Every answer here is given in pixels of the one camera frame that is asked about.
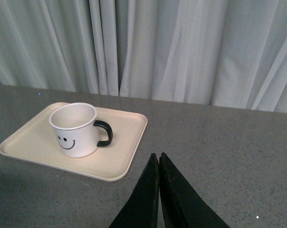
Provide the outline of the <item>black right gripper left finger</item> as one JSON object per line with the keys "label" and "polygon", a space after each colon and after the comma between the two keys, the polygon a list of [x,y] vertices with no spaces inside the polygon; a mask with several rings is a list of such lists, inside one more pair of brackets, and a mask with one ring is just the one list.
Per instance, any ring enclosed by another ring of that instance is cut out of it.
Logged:
{"label": "black right gripper left finger", "polygon": [[156,228],[159,201],[159,163],[152,153],[126,204],[111,228]]}

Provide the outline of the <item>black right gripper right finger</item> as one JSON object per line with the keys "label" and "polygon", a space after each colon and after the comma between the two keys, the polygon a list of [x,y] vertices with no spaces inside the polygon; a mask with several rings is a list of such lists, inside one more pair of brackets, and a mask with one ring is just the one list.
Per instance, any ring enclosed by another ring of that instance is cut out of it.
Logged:
{"label": "black right gripper right finger", "polygon": [[160,197],[167,228],[227,228],[163,152],[159,158]]}

